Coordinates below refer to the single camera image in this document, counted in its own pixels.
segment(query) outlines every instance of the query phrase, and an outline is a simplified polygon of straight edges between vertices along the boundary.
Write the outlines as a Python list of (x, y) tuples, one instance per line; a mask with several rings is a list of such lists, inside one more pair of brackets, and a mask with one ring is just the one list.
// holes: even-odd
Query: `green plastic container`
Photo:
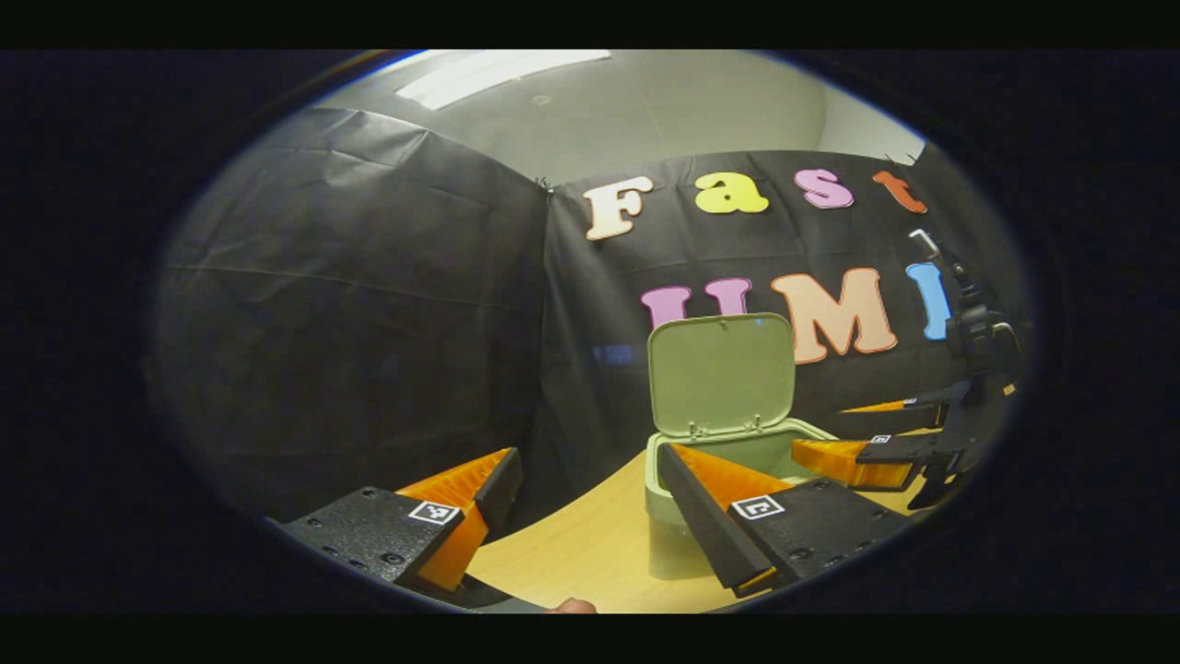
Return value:
[(834, 440), (787, 418), (795, 392), (794, 335), (773, 313), (688, 317), (648, 337), (651, 415), (644, 468), (648, 514), (684, 528), (660, 481), (656, 451), (680, 443), (795, 484), (815, 473), (791, 459), (792, 439)]

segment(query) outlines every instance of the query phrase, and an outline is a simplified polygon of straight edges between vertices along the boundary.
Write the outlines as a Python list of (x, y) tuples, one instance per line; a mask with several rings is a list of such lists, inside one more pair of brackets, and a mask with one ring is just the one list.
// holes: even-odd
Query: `foam letter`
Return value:
[(758, 192), (754, 180), (740, 172), (702, 175), (696, 178), (696, 188), (703, 189), (696, 195), (696, 206), (710, 213), (760, 212), (771, 204)]
[(669, 285), (648, 290), (640, 296), (640, 301), (651, 311), (651, 328), (655, 329), (669, 320), (682, 320), (684, 317), (684, 302), (693, 296), (693, 291), (683, 285)]
[(807, 192), (804, 198), (820, 209), (846, 208), (852, 204), (852, 191), (839, 184), (832, 171), (824, 169), (801, 170), (795, 173), (795, 184)]
[(717, 301), (721, 315), (733, 315), (746, 313), (746, 291), (752, 285), (749, 278), (719, 278), (710, 281), (704, 287), (704, 291)]
[(795, 364), (819, 362), (827, 357), (817, 328), (839, 355), (848, 353), (852, 330), (859, 330), (857, 351), (877, 354), (897, 346), (897, 336), (889, 328), (885, 304), (877, 283), (880, 275), (868, 267), (856, 267), (844, 272), (844, 287), (837, 302), (811, 274), (787, 274), (771, 282), (771, 288), (782, 292), (791, 310), (795, 329)]
[[(602, 239), (622, 235), (634, 228), (629, 221), (623, 221), (621, 211), (635, 216), (643, 209), (643, 202), (637, 191), (650, 191), (655, 186), (648, 177), (632, 177), (623, 182), (607, 184), (582, 193), (590, 200), (590, 230), (586, 239)], [(627, 191), (622, 197), (618, 195)]]
[(946, 302), (946, 291), (939, 278), (938, 268), (932, 262), (918, 262), (905, 268), (905, 274), (918, 283), (922, 303), (926, 305), (926, 328), (922, 334), (927, 340), (946, 338), (946, 318), (951, 316), (951, 305)]
[(910, 185), (904, 179), (893, 177), (889, 171), (880, 171), (873, 176), (873, 182), (879, 182), (893, 195), (893, 199), (902, 203), (902, 206), (914, 213), (926, 213), (926, 203), (914, 199), (910, 195)]

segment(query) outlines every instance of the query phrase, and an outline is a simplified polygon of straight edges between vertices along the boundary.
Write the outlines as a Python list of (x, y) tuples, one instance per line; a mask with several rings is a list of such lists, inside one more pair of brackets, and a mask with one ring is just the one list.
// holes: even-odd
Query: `wooden table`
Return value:
[[(481, 547), (467, 573), (540, 606), (576, 597), (599, 613), (700, 613), (735, 604), (687, 531), (651, 522), (645, 459), (644, 451), (558, 512)], [(909, 515), (905, 506), (923, 482), (860, 495)]]

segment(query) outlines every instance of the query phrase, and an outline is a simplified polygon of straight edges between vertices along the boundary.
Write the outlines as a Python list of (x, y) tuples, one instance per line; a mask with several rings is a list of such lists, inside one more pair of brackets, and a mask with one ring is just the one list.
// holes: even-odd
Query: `ceiling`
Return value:
[(819, 150), (912, 163), (924, 146), (911, 130), (839, 88), (746, 51), (611, 51), (439, 110), (395, 94), (473, 53), (394, 64), (316, 105), (411, 121), (549, 184), (709, 152)]

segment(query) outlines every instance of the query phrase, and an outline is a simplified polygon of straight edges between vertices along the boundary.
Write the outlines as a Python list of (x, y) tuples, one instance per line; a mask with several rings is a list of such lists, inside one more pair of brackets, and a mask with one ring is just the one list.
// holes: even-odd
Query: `container lid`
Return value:
[(651, 415), (669, 436), (772, 427), (795, 390), (794, 335), (774, 313), (686, 317), (648, 337)]

